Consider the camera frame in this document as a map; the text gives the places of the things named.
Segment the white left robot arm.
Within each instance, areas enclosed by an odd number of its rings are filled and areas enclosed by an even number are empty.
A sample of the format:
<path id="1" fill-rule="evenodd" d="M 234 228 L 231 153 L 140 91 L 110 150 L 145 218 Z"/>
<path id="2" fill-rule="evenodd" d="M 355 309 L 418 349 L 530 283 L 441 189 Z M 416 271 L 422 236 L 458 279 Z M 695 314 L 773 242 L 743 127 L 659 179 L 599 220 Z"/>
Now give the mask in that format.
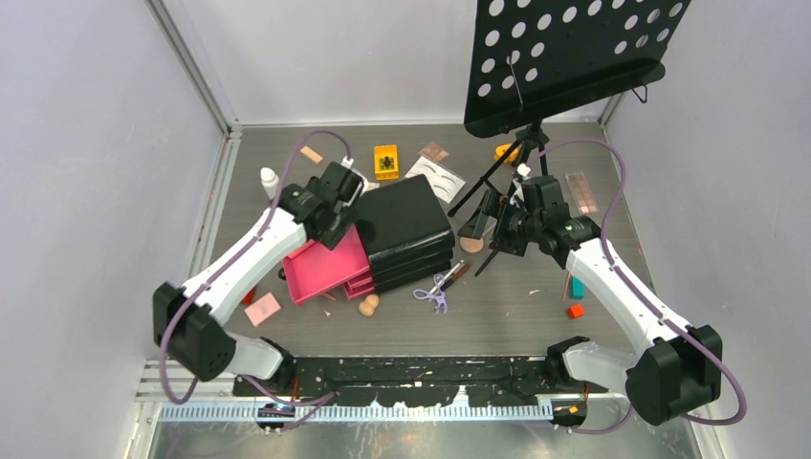
<path id="1" fill-rule="evenodd" d="M 176 287 L 153 294 L 153 333 L 161 350 L 201 382 L 223 373 L 256 378 L 272 396 L 294 380 L 291 357 L 268 339 L 228 333 L 224 326 L 244 296 L 282 259 L 320 243 L 332 250 L 357 220 L 354 207 L 364 178 L 344 159 L 331 162 L 305 186 L 290 184 L 277 206 L 208 268 Z"/>

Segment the black drawer organizer cabinet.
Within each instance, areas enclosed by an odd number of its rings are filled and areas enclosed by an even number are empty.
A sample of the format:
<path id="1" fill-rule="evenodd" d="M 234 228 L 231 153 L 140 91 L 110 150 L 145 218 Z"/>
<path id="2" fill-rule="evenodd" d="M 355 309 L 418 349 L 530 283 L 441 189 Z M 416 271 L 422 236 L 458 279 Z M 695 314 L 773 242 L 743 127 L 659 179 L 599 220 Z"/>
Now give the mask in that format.
<path id="1" fill-rule="evenodd" d="M 426 176 L 365 192 L 355 209 L 377 294 L 451 268 L 455 236 Z"/>

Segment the pink top drawer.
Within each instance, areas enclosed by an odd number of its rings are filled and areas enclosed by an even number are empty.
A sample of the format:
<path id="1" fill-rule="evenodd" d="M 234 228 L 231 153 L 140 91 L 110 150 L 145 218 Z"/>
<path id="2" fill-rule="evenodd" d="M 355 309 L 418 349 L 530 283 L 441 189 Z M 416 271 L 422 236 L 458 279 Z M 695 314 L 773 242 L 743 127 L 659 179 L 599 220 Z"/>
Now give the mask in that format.
<path id="1" fill-rule="evenodd" d="M 368 256 L 355 226 L 328 249 L 316 241 L 285 256 L 282 269 L 291 300 L 296 306 L 370 272 Z"/>

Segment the white bottle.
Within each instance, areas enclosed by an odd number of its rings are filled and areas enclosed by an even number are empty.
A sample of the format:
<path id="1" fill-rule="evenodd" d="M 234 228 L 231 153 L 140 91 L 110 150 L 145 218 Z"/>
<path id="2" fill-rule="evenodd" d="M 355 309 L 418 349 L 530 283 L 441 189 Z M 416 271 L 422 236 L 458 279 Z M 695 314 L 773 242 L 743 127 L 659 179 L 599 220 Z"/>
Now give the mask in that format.
<path id="1" fill-rule="evenodd" d="M 262 167 L 260 169 L 260 183 L 268 199 L 272 202 L 280 186 L 279 176 L 270 167 Z"/>

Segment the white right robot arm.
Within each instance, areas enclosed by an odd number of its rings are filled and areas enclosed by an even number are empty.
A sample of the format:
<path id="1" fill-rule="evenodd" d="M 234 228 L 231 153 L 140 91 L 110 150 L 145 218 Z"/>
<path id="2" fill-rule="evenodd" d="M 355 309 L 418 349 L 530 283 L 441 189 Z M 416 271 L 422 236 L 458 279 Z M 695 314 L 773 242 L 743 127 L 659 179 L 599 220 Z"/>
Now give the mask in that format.
<path id="1" fill-rule="evenodd" d="M 565 393 L 584 382 L 619 392 L 653 426 L 719 398 L 721 337 L 675 314 L 601 238 L 590 217 L 572 216 L 557 179 L 530 178 L 511 197 L 486 191 L 459 237 L 482 237 L 490 219 L 491 250 L 522 256 L 536 244 L 600 301 L 634 349 L 607 349 L 586 337 L 554 344 L 545 368 L 552 388 Z"/>

